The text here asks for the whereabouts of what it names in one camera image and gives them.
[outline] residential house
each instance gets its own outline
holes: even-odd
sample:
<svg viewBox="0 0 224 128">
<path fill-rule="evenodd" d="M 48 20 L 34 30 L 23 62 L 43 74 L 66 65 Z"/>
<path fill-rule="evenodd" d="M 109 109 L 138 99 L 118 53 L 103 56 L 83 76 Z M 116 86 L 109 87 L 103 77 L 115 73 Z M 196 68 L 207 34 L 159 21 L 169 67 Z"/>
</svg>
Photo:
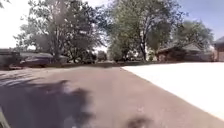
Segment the residential house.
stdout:
<svg viewBox="0 0 224 128">
<path fill-rule="evenodd" d="M 182 47 L 171 46 L 157 51 L 159 61 L 213 61 L 211 52 L 204 52 L 195 44 L 187 44 Z"/>
</svg>

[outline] street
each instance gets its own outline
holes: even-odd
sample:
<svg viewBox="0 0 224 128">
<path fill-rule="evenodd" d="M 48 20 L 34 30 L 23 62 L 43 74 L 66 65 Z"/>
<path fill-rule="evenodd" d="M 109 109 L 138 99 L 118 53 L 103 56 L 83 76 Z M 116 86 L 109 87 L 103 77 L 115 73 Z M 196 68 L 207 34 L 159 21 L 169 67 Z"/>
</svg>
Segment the street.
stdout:
<svg viewBox="0 0 224 128">
<path fill-rule="evenodd" d="M 0 72 L 0 106 L 11 128 L 224 127 L 218 118 L 119 67 L 9 74 Z"/>
</svg>

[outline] tree trunk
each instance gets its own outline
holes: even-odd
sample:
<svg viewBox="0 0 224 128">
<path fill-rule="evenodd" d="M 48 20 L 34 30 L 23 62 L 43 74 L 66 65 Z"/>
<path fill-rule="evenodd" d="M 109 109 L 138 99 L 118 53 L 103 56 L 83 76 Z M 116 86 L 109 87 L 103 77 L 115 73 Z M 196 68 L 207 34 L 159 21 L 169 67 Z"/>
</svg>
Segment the tree trunk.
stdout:
<svg viewBox="0 0 224 128">
<path fill-rule="evenodd" d="M 72 55 L 72 60 L 73 60 L 73 63 L 76 63 L 76 57 L 74 55 Z"/>
<path fill-rule="evenodd" d="M 141 48 L 141 52 L 142 52 L 143 61 L 146 61 L 145 43 L 141 43 L 140 48 Z"/>
<path fill-rule="evenodd" d="M 58 49 L 58 46 L 57 46 L 57 44 L 55 43 L 54 44 L 54 61 L 56 62 L 56 63 L 58 63 L 59 62 L 59 51 L 58 51 L 59 49 Z"/>
</svg>

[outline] car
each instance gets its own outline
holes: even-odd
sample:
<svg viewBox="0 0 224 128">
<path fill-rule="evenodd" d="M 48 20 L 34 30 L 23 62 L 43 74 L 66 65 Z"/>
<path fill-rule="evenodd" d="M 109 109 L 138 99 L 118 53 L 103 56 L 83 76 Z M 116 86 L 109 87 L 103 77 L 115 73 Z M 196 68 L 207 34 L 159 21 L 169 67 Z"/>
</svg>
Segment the car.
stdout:
<svg viewBox="0 0 224 128">
<path fill-rule="evenodd" d="M 18 66 L 20 61 L 21 56 L 18 52 L 0 52 L 0 68 L 9 69 L 11 66 Z"/>
<path fill-rule="evenodd" d="M 93 59 L 84 59 L 84 60 L 82 61 L 82 63 L 83 63 L 83 64 L 94 64 L 95 61 L 94 61 Z"/>
<path fill-rule="evenodd" d="M 24 61 L 20 62 L 22 67 L 46 67 L 51 63 L 51 58 L 46 57 L 28 57 Z"/>
</svg>

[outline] roof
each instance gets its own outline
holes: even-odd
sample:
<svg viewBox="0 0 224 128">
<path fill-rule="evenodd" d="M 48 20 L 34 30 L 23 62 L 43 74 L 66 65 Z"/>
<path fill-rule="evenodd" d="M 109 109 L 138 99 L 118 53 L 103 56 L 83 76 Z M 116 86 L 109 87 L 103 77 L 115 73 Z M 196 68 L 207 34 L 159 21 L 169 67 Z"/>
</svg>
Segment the roof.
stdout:
<svg viewBox="0 0 224 128">
<path fill-rule="evenodd" d="M 12 49 L 0 49 L 0 55 L 12 55 L 19 54 L 19 52 L 15 52 Z"/>
<path fill-rule="evenodd" d="M 216 40 L 214 44 L 224 44 L 224 36 Z"/>
<path fill-rule="evenodd" d="M 171 47 L 163 48 L 163 49 L 158 50 L 157 54 L 158 53 L 169 52 L 170 50 L 179 49 L 179 48 L 180 47 L 178 47 L 178 46 L 171 46 Z M 202 51 L 197 45 L 194 45 L 192 43 L 184 45 L 183 47 L 181 47 L 181 49 L 190 50 L 190 51 L 198 51 L 198 52 Z"/>
<path fill-rule="evenodd" d="M 25 52 L 20 53 L 22 57 L 47 57 L 47 58 L 53 58 L 53 56 L 49 53 L 31 53 L 31 52 Z"/>
<path fill-rule="evenodd" d="M 188 44 L 188 45 L 184 46 L 183 49 L 184 49 L 184 50 L 191 50 L 191 51 L 198 51 L 198 52 L 201 51 L 201 49 L 198 48 L 198 47 L 197 47 L 196 45 L 194 45 L 194 44 Z"/>
</svg>

